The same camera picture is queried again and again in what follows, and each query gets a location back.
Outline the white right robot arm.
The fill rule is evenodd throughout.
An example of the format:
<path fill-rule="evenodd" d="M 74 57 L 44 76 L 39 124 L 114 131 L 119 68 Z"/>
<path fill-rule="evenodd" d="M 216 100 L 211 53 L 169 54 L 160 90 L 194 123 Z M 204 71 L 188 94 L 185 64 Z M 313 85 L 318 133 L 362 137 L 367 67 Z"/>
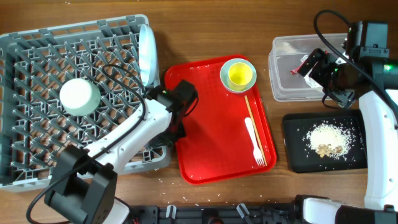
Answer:
<path fill-rule="evenodd" d="M 397 62 L 380 50 L 351 61 L 315 49 L 298 70 L 342 108 L 359 102 L 366 132 L 368 184 L 364 208 L 299 195 L 294 220 L 303 223 L 397 223 Z"/>

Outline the white plastic fork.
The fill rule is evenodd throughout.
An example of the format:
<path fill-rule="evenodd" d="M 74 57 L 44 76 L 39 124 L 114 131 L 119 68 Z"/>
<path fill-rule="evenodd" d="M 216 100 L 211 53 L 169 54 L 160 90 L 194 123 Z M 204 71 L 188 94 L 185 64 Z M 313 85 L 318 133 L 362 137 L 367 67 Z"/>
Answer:
<path fill-rule="evenodd" d="M 255 130 L 254 130 L 254 126 L 252 123 L 252 119 L 250 117 L 247 117 L 244 119 L 245 125 L 246 125 L 246 129 L 249 133 L 249 137 L 251 138 L 252 141 L 252 145 L 253 145 L 253 156 L 254 159 L 256 160 L 257 165 L 259 166 L 264 166 L 265 162 L 262 156 L 262 152 L 257 144 L 257 139 L 256 139 L 256 135 L 255 135 Z"/>

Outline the red snack wrapper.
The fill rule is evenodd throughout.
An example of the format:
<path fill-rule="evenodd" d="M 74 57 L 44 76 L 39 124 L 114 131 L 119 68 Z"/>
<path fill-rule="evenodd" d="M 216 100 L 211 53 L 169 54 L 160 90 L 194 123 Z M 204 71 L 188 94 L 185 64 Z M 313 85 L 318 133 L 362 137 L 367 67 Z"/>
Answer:
<path fill-rule="evenodd" d="M 303 75 L 303 74 L 307 74 L 308 73 L 308 69 L 307 69 L 307 66 L 306 66 L 306 60 L 302 60 L 302 63 L 297 67 L 297 68 L 294 68 L 294 69 L 292 69 L 291 71 L 290 71 L 290 74 L 291 75 L 295 75 L 295 74 L 300 74 L 300 75 Z"/>

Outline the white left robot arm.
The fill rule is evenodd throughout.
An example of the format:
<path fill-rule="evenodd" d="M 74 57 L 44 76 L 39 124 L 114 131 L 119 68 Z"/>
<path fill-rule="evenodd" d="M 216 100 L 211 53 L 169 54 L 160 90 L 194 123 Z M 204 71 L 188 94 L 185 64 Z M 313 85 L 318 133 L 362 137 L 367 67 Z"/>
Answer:
<path fill-rule="evenodd" d="M 171 146 L 184 136 L 182 119 L 197 99 L 194 86 L 158 86 L 116 129 L 84 149 L 59 157 L 44 202 L 70 223 L 124 223 L 130 208 L 116 198 L 118 175 L 147 144 Z"/>

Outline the red plastic tray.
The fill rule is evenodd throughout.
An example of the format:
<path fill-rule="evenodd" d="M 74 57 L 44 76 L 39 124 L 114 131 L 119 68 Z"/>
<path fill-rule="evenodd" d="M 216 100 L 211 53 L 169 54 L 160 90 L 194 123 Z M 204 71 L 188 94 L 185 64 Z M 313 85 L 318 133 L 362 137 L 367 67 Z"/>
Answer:
<path fill-rule="evenodd" d="M 193 84 L 198 104 L 186 118 L 186 136 L 175 148 L 182 177 L 189 184 L 200 185 L 271 170 L 277 153 L 267 122 L 259 89 L 254 85 L 244 93 L 231 93 L 222 84 L 220 70 L 225 62 L 243 55 L 229 55 L 183 63 L 170 67 L 165 86 L 174 89 L 181 80 Z M 258 166 L 244 119 L 249 117 L 244 96 L 248 97 L 267 166 Z"/>

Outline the small green bowl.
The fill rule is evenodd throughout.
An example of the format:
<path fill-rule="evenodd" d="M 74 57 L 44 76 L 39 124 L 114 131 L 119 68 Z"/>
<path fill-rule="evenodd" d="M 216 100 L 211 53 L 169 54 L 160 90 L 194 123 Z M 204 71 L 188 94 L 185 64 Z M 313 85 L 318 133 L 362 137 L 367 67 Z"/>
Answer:
<path fill-rule="evenodd" d="M 242 58 L 233 58 L 221 67 L 220 79 L 228 91 L 240 94 L 254 86 L 257 73 L 249 61 Z"/>

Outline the yellow cup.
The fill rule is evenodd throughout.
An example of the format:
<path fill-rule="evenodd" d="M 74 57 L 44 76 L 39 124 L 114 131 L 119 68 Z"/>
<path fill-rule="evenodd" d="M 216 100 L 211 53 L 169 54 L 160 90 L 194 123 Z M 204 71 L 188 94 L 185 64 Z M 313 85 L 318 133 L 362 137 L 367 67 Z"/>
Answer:
<path fill-rule="evenodd" d="M 243 62 L 232 64 L 228 70 L 228 85 L 232 90 L 241 91 L 246 88 L 252 80 L 251 67 Z"/>

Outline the green bowl with rice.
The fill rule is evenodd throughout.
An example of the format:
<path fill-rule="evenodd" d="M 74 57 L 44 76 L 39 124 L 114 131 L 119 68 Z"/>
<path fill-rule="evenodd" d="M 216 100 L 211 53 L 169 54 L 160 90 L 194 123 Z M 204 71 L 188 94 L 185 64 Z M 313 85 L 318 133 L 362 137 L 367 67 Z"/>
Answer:
<path fill-rule="evenodd" d="M 60 102 L 72 116 L 85 116 L 94 112 L 100 100 L 99 88 L 82 78 L 67 81 L 60 90 Z"/>

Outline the grey dishwasher rack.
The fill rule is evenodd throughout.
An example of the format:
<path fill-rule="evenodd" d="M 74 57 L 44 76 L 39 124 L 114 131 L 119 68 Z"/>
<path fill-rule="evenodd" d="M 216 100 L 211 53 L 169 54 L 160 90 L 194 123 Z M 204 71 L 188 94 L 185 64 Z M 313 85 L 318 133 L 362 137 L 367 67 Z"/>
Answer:
<path fill-rule="evenodd" d="M 117 128 L 139 107 L 139 31 L 143 14 L 26 30 L 1 36 L 1 188 L 25 192 L 49 184 L 57 156 Z M 61 87 L 82 78 L 101 100 L 94 112 L 72 116 Z"/>

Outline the clear plastic bin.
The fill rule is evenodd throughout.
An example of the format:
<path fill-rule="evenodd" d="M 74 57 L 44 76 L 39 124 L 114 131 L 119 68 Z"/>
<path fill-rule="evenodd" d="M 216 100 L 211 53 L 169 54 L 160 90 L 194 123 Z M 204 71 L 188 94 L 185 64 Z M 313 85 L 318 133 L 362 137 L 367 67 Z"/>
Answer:
<path fill-rule="evenodd" d="M 276 37 L 272 41 L 269 76 L 276 101 L 320 101 L 323 98 L 322 87 L 309 76 L 291 74 L 317 48 L 329 51 L 316 34 Z"/>

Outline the rice and food scraps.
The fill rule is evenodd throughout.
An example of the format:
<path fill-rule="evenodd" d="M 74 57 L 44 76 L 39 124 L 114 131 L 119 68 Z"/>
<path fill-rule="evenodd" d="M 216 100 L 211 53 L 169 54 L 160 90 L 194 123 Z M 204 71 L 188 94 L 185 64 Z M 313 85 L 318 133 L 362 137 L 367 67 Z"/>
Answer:
<path fill-rule="evenodd" d="M 314 124 L 302 138 L 306 150 L 315 152 L 320 158 L 343 159 L 353 148 L 354 134 L 350 129 L 335 124 Z"/>

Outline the wooden chopstick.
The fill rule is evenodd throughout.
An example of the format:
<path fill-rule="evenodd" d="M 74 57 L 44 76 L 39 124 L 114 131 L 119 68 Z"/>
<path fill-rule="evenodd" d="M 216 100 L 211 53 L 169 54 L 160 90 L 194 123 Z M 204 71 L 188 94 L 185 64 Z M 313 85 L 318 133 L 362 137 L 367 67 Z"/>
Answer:
<path fill-rule="evenodd" d="M 244 96 L 244 99 L 245 99 L 245 103 L 246 103 L 246 106 L 247 106 L 247 109 L 248 109 L 249 117 L 252 119 L 252 123 L 253 123 L 254 130 L 255 130 L 255 135 L 256 135 L 256 139 L 257 139 L 257 144 L 258 144 L 258 146 L 259 146 L 259 148 L 260 148 L 260 150 L 262 152 L 262 156 L 263 156 L 263 159 L 264 159 L 264 162 L 265 162 L 264 166 L 266 167 L 267 166 L 267 161 L 266 161 L 266 157 L 264 155 L 264 151 L 262 150 L 261 139 L 260 139 L 258 131 L 257 131 L 257 127 L 256 127 L 256 123 L 255 123 L 254 116 L 253 116 L 253 113 L 252 113 L 252 109 L 251 109 L 248 97 L 246 95 Z"/>

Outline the light blue plate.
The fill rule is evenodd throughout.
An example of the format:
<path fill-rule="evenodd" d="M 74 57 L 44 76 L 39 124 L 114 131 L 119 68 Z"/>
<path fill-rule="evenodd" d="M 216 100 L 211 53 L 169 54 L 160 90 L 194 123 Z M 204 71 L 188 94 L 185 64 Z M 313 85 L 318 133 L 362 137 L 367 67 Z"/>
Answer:
<path fill-rule="evenodd" d="M 152 29 L 146 25 L 141 25 L 139 31 L 139 68 L 141 81 L 144 86 L 153 84 L 157 76 L 157 49 L 155 35 Z"/>

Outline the black waste tray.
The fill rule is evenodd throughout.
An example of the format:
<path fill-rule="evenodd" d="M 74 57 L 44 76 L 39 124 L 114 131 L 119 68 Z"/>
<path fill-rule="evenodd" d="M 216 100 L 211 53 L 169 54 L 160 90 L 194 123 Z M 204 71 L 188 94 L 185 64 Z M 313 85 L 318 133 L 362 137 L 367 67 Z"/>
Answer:
<path fill-rule="evenodd" d="M 355 143 L 343 159 L 320 158 L 315 152 L 306 150 L 302 141 L 305 133 L 314 124 L 329 123 L 348 128 L 354 134 Z M 289 167 L 296 173 L 329 170 L 367 168 L 366 136 L 360 110 L 339 110 L 322 113 L 287 114 L 282 120 L 284 141 Z"/>

